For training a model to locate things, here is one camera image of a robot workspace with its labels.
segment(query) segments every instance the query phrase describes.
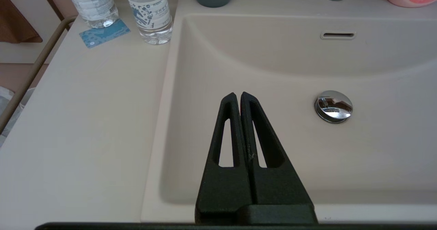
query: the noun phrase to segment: brown towel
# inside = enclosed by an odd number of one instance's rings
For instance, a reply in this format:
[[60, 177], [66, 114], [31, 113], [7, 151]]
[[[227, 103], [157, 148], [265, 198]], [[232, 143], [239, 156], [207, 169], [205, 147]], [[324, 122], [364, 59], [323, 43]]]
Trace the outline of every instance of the brown towel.
[[42, 42], [11, 0], [0, 0], [0, 42]]

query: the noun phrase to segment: overflow drain slot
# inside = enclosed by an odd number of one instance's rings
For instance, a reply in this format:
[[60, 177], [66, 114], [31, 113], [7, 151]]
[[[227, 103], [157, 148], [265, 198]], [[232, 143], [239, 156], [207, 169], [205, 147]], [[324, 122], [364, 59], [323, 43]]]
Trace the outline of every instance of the overflow drain slot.
[[320, 34], [322, 40], [353, 40], [355, 37], [355, 31], [325, 30]]

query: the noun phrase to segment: chrome drain plug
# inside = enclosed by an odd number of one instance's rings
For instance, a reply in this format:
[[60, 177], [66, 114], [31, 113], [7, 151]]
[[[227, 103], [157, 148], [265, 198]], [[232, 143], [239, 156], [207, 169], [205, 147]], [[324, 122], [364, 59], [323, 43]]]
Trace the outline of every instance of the chrome drain plug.
[[342, 123], [352, 115], [354, 107], [344, 94], [329, 90], [321, 93], [315, 101], [315, 111], [329, 123]]

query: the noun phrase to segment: blue card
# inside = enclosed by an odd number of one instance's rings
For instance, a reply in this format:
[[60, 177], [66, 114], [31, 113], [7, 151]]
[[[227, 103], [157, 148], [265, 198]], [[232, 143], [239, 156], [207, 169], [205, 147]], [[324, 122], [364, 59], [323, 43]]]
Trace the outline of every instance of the blue card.
[[119, 36], [129, 33], [131, 30], [125, 23], [118, 19], [106, 28], [92, 28], [79, 33], [87, 48], [93, 48]]

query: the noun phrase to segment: white sink basin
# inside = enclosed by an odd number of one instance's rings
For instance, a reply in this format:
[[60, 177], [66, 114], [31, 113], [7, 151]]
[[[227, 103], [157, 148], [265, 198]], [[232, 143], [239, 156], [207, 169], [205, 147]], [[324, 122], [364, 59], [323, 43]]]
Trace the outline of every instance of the white sink basin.
[[[436, 8], [233, 0], [209, 9], [180, 0], [142, 220], [194, 221], [220, 101], [246, 91], [262, 104], [320, 222], [436, 221]], [[323, 40], [325, 31], [352, 35]], [[350, 98], [348, 121], [316, 114], [325, 90]], [[221, 164], [231, 166], [227, 135]]]

